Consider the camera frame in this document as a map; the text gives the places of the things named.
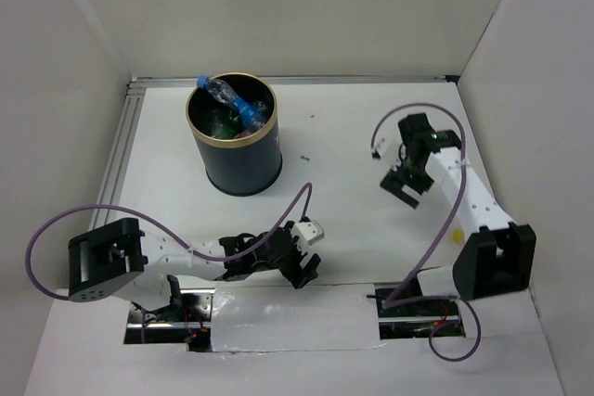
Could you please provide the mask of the small orange yellow-capped bottle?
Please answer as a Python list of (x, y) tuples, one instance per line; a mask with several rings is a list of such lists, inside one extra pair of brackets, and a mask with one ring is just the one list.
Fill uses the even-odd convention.
[(459, 245), (463, 245), (465, 243), (465, 236), (462, 230), (455, 230), (453, 233), (453, 241)]

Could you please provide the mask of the green plastic bottle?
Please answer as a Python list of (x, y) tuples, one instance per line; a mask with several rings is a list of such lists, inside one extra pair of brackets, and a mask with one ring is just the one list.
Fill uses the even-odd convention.
[(207, 109), (201, 118), (202, 131), (215, 139), (235, 138), (243, 130), (239, 115), (228, 109)]

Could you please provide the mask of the blue-label clear bottle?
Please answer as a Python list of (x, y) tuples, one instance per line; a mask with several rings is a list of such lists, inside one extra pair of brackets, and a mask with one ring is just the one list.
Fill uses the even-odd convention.
[(264, 115), (255, 106), (240, 97), (227, 82), (219, 78), (200, 75), (197, 87), (207, 91), (217, 102), (234, 110), (239, 115), (243, 129), (248, 133), (259, 131), (265, 126)]

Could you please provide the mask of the large clear crushed bottle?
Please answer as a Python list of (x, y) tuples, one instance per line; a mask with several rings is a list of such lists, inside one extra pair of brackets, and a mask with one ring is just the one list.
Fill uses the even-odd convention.
[(270, 119), (272, 115), (272, 109), (266, 101), (258, 99), (253, 101), (252, 105), (258, 110), (258, 112), (264, 117), (265, 120)]

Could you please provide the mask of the red-label clear water bottle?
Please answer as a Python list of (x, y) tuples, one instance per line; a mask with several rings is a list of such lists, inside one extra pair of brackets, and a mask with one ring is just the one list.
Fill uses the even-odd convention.
[(243, 137), (250, 136), (251, 134), (253, 134), (253, 131), (252, 130), (249, 130), (249, 129), (248, 130), (244, 130), (244, 131), (236, 134), (232, 139), (240, 139), (240, 138), (243, 138)]

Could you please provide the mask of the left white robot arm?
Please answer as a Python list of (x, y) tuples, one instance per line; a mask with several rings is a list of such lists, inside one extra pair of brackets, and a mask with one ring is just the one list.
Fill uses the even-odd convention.
[(317, 277), (321, 259), (308, 250), (323, 236), (321, 225), (305, 218), (272, 234), (227, 236), (186, 249), (123, 218), (70, 240), (68, 298), (89, 303), (116, 296), (171, 321), (183, 310), (179, 276), (233, 282), (279, 271), (300, 289)]

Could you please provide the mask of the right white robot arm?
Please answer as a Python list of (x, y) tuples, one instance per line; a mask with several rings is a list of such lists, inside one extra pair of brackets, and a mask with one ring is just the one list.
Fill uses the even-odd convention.
[(523, 291), (530, 283), (536, 233), (517, 224), (496, 202), (465, 158), (465, 145), (452, 130), (432, 128), (424, 113), (398, 123), (399, 144), (380, 149), (393, 166), (381, 188), (411, 208), (418, 197), (437, 187), (451, 207), (447, 220), (458, 221), (464, 246), (448, 266), (414, 270), (405, 303), (425, 314), (437, 296), (477, 300)]

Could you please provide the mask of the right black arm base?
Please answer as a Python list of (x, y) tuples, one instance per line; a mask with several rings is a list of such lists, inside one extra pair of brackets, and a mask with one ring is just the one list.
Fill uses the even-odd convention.
[(403, 306), (384, 308), (390, 287), (377, 287), (368, 299), (376, 304), (380, 339), (426, 339), (440, 326), (436, 337), (464, 337), (458, 306), (448, 300), (416, 301)]

